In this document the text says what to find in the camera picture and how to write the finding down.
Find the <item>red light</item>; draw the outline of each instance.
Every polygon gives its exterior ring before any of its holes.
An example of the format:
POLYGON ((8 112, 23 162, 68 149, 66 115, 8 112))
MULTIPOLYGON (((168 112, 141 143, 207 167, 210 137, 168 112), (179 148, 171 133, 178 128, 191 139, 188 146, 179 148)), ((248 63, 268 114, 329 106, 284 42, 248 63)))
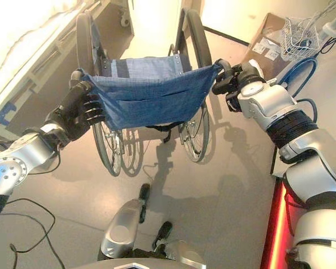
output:
POLYGON ((283 184, 281 184, 281 188, 281 197, 276 220, 276 229, 273 237, 272 251, 270 254, 269 269, 282 268, 284 266, 284 250, 282 250, 282 248, 286 247, 286 204, 284 199, 286 189, 283 184))

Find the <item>red light strip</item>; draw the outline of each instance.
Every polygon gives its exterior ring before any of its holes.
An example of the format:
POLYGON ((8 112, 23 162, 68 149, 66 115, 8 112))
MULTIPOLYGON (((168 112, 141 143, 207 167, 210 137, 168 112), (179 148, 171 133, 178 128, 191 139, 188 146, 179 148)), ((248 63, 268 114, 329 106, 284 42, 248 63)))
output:
POLYGON ((284 247, 282 246, 282 238, 284 235, 284 227, 286 223, 286 204, 285 204, 285 194, 286 194, 286 189, 283 184, 281 184, 282 190, 281 190, 281 197, 280 197, 280 203, 279 203, 279 211, 278 211, 278 218, 276 221, 276 229, 275 229, 275 234, 274 234, 274 239, 273 239, 273 245, 272 245, 272 252, 270 255, 270 260, 269 260, 269 269, 276 269, 280 268, 278 267, 280 261, 281 261, 281 248, 284 247))

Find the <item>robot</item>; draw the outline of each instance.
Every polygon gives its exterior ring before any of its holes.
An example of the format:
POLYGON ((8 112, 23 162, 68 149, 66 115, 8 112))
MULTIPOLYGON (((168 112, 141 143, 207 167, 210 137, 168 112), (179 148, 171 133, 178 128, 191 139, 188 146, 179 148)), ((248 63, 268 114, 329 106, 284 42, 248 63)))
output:
MULTIPOLYGON (((281 160, 292 164, 283 182, 307 213, 299 219, 293 247, 287 251, 288 267, 336 268, 336 140, 319 129, 286 89, 276 85, 276 80, 265 81, 256 62, 233 67, 221 59, 216 63, 223 72, 217 76, 213 93, 226 94, 230 111, 255 119, 279 148, 281 160)), ((92 85, 79 77, 73 73, 70 92, 48 115, 43 127, 28 129, 8 150, 0 152, 0 213, 14 188, 33 168, 54 158, 60 149, 84 135, 90 125, 104 119, 97 97, 90 95, 92 85)), ((164 240, 169 225, 158 233, 154 252, 132 254, 146 200, 142 194, 119 210, 101 243, 99 259, 106 261, 81 269, 206 268, 200 255, 185 242, 164 240)))

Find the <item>black cable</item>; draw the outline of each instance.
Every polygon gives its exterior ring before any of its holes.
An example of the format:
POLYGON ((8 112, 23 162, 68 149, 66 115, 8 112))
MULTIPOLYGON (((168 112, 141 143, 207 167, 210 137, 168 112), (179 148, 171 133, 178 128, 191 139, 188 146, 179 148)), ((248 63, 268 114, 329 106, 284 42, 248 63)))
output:
MULTIPOLYGON (((48 229, 48 233, 52 230, 52 227, 54 226, 55 222, 56 222, 56 217, 54 214, 52 214, 46 207, 40 205, 39 203, 31 200, 31 199, 28 199, 28 198, 19 198, 19 199, 16 199, 16 200, 13 200, 13 201, 10 201, 7 203, 7 205, 9 205, 10 203, 15 203, 15 202, 18 202, 18 201, 28 201, 28 202, 31 202, 39 207, 41 207, 43 210, 45 210, 48 214, 51 215, 51 217, 53 218, 53 222, 50 226, 50 228, 48 229)), ((45 239, 46 235, 44 235, 36 244, 34 244, 31 248, 25 250, 25 251, 17 251, 18 253, 27 253, 31 250, 33 250, 38 244, 40 244, 44 239, 45 239)))
POLYGON ((13 262, 13 266, 12 269, 16 269, 17 266, 17 259, 18 259, 18 254, 17 254, 17 250, 16 247, 13 244, 10 244, 10 249, 14 252, 15 254, 15 260, 13 262))
MULTIPOLYGON (((36 219, 36 218, 34 218, 34 217, 30 216, 30 215, 25 215, 25 214, 20 214, 20 213, 3 213, 3 214, 1 214, 1 215, 2 215, 2 216, 22 216, 22 217, 28 217, 28 218, 30 218, 30 219, 36 221, 36 222, 41 226, 42 230, 44 231, 44 233, 45 233, 45 237, 46 237, 46 239, 47 239, 47 241, 48 241, 48 244, 49 244, 49 246, 50 246, 50 249, 51 249, 52 253, 54 254, 54 256, 56 257, 57 261, 60 263, 61 268, 62 268, 62 269, 66 269, 66 268, 65 268, 65 265, 63 264, 63 262, 62 262, 62 260, 61 260, 61 258, 58 256, 56 250, 55 250, 54 247, 52 246, 51 240, 50 240, 50 238, 48 237, 48 232, 46 231, 45 226, 44 226, 38 219, 36 219)), ((14 244, 10 244, 10 249, 11 249, 11 250, 14 252, 14 254, 15 254, 15 260, 14 260, 14 264, 13 264, 13 267, 12 267, 13 269, 15 269, 15 268, 16 268, 16 265, 17 265, 18 253, 20 253, 20 252, 17 251, 17 249, 16 249, 16 247, 15 247, 14 244)))
POLYGON ((321 53, 321 54, 326 54, 326 53, 330 52, 330 50, 331 50, 335 45, 336 45, 336 38, 329 38, 329 39, 325 42, 325 44, 321 47, 321 49, 319 50, 319 52, 317 52, 317 53, 315 54, 314 57, 317 57, 320 53, 321 53))
POLYGON ((56 169, 59 168, 59 166, 61 164, 60 145, 57 145, 57 156, 58 156, 58 163, 57 163, 57 165, 54 169, 52 169, 50 171, 45 171, 45 172, 28 173, 28 175, 42 175, 42 174, 48 174, 48 173, 51 173, 51 172, 55 171, 56 169))
POLYGON ((285 203, 286 203, 286 218, 287 218, 287 224, 288 224, 289 232, 292 236, 295 236, 295 233, 294 233, 292 225, 291 225, 291 216, 290 216, 289 206, 297 207, 297 208, 303 208, 303 209, 304 209, 304 207, 299 205, 299 204, 290 202, 288 192, 285 193, 284 199, 285 199, 285 203))
POLYGON ((303 98, 303 99, 299 99, 296 100, 298 103, 300 102, 308 102, 310 103, 310 105, 312 106, 312 111, 314 112, 314 118, 313 118, 313 122, 316 123, 318 121, 318 108, 315 104, 315 102, 313 101, 313 99, 310 98, 303 98))
POLYGON ((27 253, 27 252, 33 250, 33 249, 34 249, 37 245, 39 245, 45 238, 47 238, 47 241, 48 241, 48 244, 49 244, 49 246, 50 246, 50 248, 51 248, 51 250, 52 250, 52 253, 55 255, 56 259, 57 259, 58 262, 60 263, 61 268, 62 268, 62 269, 65 269, 65 266, 64 266, 62 260, 61 260, 60 257, 58 256, 57 252, 55 251, 55 249, 54 249, 54 247, 52 246, 52 243, 51 243, 51 241, 50 241, 50 239, 49 239, 49 237, 48 237, 48 234, 51 232, 51 230, 52 230, 52 228, 53 228, 53 226, 54 226, 54 224, 55 224, 55 222, 56 222, 56 217, 55 217, 55 215, 54 215, 53 213, 51 213, 51 211, 49 211, 49 210, 48 210, 46 207, 44 207, 43 205, 41 205, 41 204, 39 204, 39 203, 37 203, 37 202, 31 200, 31 199, 28 199, 28 198, 19 198, 19 199, 13 200, 13 201, 8 202, 7 205, 9 205, 10 203, 18 202, 18 201, 28 201, 28 202, 31 202, 31 203, 33 203, 33 204, 35 204, 35 205, 41 207, 43 210, 45 210, 48 214, 50 214, 50 215, 52 216, 52 218, 53 218, 53 222, 52 222, 50 228, 46 231, 45 226, 44 226, 39 220, 37 220, 36 218, 34 218, 34 217, 30 216, 30 215, 24 215, 24 214, 19 214, 19 213, 3 213, 3 214, 2 214, 2 215, 17 215, 17 216, 25 216, 25 217, 28 217, 28 218, 30 218, 30 219, 36 221, 36 222, 41 226, 41 228, 43 229, 44 234, 45 234, 45 235, 44 235, 44 236, 43 236, 43 237, 42 237, 36 244, 34 244, 32 247, 30 247, 29 249, 27 249, 27 250, 25 250, 25 251, 18 251, 18 250, 16 249, 16 247, 15 247, 13 244, 10 244, 10 249, 15 253, 15 261, 14 261, 13 269, 15 269, 15 268, 16 268, 16 265, 17 265, 17 254, 18 254, 18 253, 27 253))

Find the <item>blue cable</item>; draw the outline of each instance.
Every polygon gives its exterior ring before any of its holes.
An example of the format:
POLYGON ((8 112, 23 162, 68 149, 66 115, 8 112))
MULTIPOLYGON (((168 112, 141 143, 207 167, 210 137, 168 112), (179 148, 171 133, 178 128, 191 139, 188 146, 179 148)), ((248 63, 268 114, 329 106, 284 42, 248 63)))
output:
POLYGON ((296 90, 296 92, 294 94, 292 94, 291 96, 294 98, 301 90, 302 88, 305 86, 305 84, 310 80, 310 78, 312 77, 312 75, 315 73, 315 70, 318 66, 318 62, 314 57, 309 57, 306 59, 303 59, 301 61, 299 61, 298 63, 296 63, 284 76, 283 78, 280 80, 280 82, 278 84, 282 84, 283 82, 289 83, 290 79, 294 77, 294 75, 300 71, 301 67, 305 65, 305 63, 312 63, 312 69, 309 73, 309 75, 305 78, 305 80, 303 81, 303 83, 300 85, 300 87, 296 90))

